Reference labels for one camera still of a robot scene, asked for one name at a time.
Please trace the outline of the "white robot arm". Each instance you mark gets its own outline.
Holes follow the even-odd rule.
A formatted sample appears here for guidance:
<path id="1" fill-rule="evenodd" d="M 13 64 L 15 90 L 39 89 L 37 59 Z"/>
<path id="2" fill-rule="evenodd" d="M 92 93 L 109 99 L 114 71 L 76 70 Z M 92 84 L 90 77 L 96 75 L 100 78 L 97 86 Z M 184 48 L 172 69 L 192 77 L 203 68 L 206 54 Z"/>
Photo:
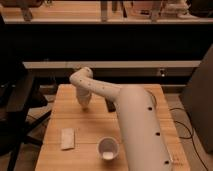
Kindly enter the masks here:
<path id="1" fill-rule="evenodd" d="M 95 80 L 88 67 L 73 73 L 69 80 L 82 107 L 88 106 L 92 93 L 114 104 L 129 171 L 173 171 L 156 99 L 150 91 L 142 85 Z"/>

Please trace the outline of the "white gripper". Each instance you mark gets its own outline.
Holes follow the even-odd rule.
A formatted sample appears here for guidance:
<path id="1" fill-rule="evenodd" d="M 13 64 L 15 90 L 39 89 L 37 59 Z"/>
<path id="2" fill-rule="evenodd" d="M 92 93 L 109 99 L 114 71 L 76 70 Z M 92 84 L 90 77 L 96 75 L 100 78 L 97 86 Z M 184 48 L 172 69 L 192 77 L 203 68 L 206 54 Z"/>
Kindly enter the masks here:
<path id="1" fill-rule="evenodd" d="M 92 93 L 88 90 L 85 90 L 83 88 L 77 88 L 76 89 L 76 97 L 77 97 L 77 100 L 81 105 L 82 107 L 82 110 L 83 111 L 87 111 L 88 110 L 88 106 L 89 106 L 89 102 L 91 100 L 91 97 L 92 97 Z"/>

